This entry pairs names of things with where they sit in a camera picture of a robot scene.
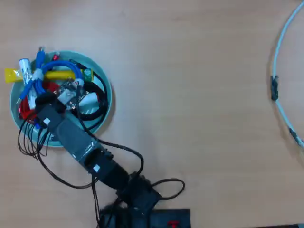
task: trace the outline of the round plate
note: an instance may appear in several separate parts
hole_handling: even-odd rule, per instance
[[[54,55],[54,52],[52,53],[47,53],[46,54],[46,58],[45,61],[48,62],[51,60],[51,57]],[[100,68],[100,66],[94,62],[93,60],[91,60],[90,58],[76,53],[76,52],[72,52],[72,51],[61,51],[60,52],[60,59],[62,60],[69,60],[69,59],[73,59],[79,63],[81,63],[82,65],[92,69],[94,72],[96,72],[104,81],[106,89],[107,89],[107,96],[108,96],[108,102],[109,102],[109,108],[107,110],[107,113],[105,115],[104,120],[102,121],[102,123],[97,126],[96,128],[93,129],[93,133],[95,133],[106,121],[106,119],[109,116],[110,113],[110,109],[112,106],[112,88],[111,88],[111,84],[109,82],[109,79],[106,77],[106,75],[104,74],[103,70]],[[35,61],[31,62],[31,66],[32,66],[32,70],[35,69]],[[60,67],[60,68],[56,68],[55,70],[67,70],[65,67]],[[57,82],[58,84],[61,84],[63,81],[62,80],[56,80],[55,82]],[[105,90],[102,83],[96,78],[94,77],[94,83],[97,84],[103,91]],[[23,82],[15,82],[13,84],[11,93],[10,93],[10,111],[11,111],[11,115],[15,121],[15,124],[17,125],[17,127],[20,129],[20,126],[23,122],[22,119],[19,118],[19,103],[18,105],[16,105],[18,99],[19,99],[19,95],[21,94],[22,90],[24,88]],[[85,107],[83,107],[83,109],[81,110],[82,113],[93,113],[94,111],[96,111],[98,108],[98,104],[92,104],[92,105],[86,105]],[[74,123],[76,123],[78,126],[81,127],[78,119],[76,117],[74,117],[70,112],[65,112],[65,116],[69,119],[71,119]],[[87,127],[92,126],[93,124],[95,124],[98,121],[98,119],[96,120],[92,120],[92,121],[84,121],[85,125]],[[33,132],[33,141],[37,141],[37,136],[38,136],[38,130],[36,128],[34,128],[34,132]],[[62,147],[61,143],[54,137],[51,136],[50,140],[49,140],[49,146],[51,147]]]

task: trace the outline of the green object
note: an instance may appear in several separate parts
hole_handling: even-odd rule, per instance
[[[55,54],[55,52],[47,53],[46,58],[45,58],[46,61],[51,61],[52,56],[54,54]],[[109,109],[108,109],[108,111],[105,115],[104,121],[92,131],[93,133],[95,133],[104,124],[104,122],[107,120],[107,118],[109,116],[109,113],[110,113],[110,109],[112,107],[112,88],[111,88],[110,81],[106,77],[106,75],[104,74],[101,67],[96,62],[94,62],[92,59],[90,59],[90,58],[88,58],[88,57],[86,57],[82,54],[72,52],[72,51],[61,51],[60,52],[60,59],[62,59],[62,60],[73,59],[73,60],[83,64],[84,66],[91,69],[90,70],[91,76],[93,74],[93,71],[96,72],[103,79],[103,81],[106,85],[107,96],[108,96],[108,101],[109,101]],[[32,61],[31,65],[32,65],[32,69],[35,69],[35,61]],[[56,67],[56,70],[67,70],[67,68],[66,67],[61,67],[61,68]],[[58,83],[58,84],[61,84],[63,81],[62,80],[56,80],[55,82]],[[102,83],[96,77],[94,77],[93,82],[95,84],[97,84],[102,90],[104,90],[104,87],[103,87]],[[11,90],[11,93],[10,93],[10,111],[11,111],[12,118],[13,118],[15,124],[17,125],[17,127],[19,129],[20,129],[20,126],[21,126],[23,120],[19,119],[19,111],[18,111],[19,104],[16,105],[16,103],[19,99],[19,95],[21,94],[23,88],[24,88],[24,85],[23,85],[22,81],[21,82],[15,82],[13,84],[13,87],[12,87],[12,90]],[[95,112],[97,109],[98,109],[98,106],[93,104],[93,105],[86,105],[85,109],[83,108],[80,111],[83,112],[83,113],[89,114],[89,113]],[[78,126],[81,127],[78,119],[75,116],[73,116],[70,112],[66,112],[65,115],[66,115],[66,117],[68,117],[74,123],[76,123]],[[92,120],[92,121],[84,121],[84,123],[87,127],[90,127],[93,124],[95,124],[98,120],[99,119]],[[38,130],[35,129],[34,132],[33,132],[33,140],[34,141],[37,140],[37,136],[38,136]],[[53,136],[50,137],[49,146],[50,147],[62,147],[61,143],[59,141],[57,141],[57,139],[54,138]]]
[[[89,81],[91,82],[92,81],[92,77],[93,77],[93,70],[92,69],[85,69],[83,72],[82,72],[82,76],[84,77],[84,80],[85,81]]]

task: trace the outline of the wooden table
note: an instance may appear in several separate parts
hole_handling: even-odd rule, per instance
[[[114,115],[99,135],[138,150],[151,181],[187,187],[158,208],[191,208],[194,228],[304,222],[304,165],[269,99],[276,37],[299,0],[2,0],[0,71],[46,51],[94,59],[110,78]],[[304,12],[278,61],[282,104],[298,133],[303,121]],[[94,228],[90,189],[55,181],[17,148],[11,85],[0,84],[0,227]],[[128,171],[139,161],[111,149]],[[45,159],[59,176],[90,176],[64,150]],[[101,205],[115,192],[98,184]],[[163,195],[178,185],[158,189]]]

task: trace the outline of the sticker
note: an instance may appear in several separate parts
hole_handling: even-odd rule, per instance
[[[50,121],[50,119],[45,118],[45,119],[43,120],[43,122],[44,122],[46,125],[48,125],[51,121]]]
[[[99,165],[95,165],[94,168],[93,168],[93,170],[95,172],[98,172],[100,170],[100,166]]]

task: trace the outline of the white cable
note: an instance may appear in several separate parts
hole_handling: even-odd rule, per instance
[[[277,58],[279,56],[280,53],[280,49],[281,49],[281,45],[284,39],[284,36],[286,34],[286,31],[288,29],[289,24],[292,22],[292,20],[295,18],[295,16],[298,14],[298,12],[301,10],[301,8],[304,6],[304,0],[302,1],[302,3],[293,11],[292,15],[289,17],[289,19],[287,20],[287,22],[285,23],[279,41],[277,43],[276,49],[275,49],[275,56],[274,56],[274,60],[273,60],[273,64],[272,64],[272,79],[276,80],[276,63],[277,63]],[[275,101],[277,108],[279,110],[279,112],[282,115],[283,120],[285,121],[289,131],[292,133],[295,133],[294,127],[291,125],[289,119],[287,118],[283,107],[280,103],[279,98],[277,98],[277,100]],[[299,146],[301,146],[302,148],[304,148],[304,142],[302,141],[302,139],[296,134],[296,136],[293,136],[294,139],[297,141],[297,143],[299,144]]]

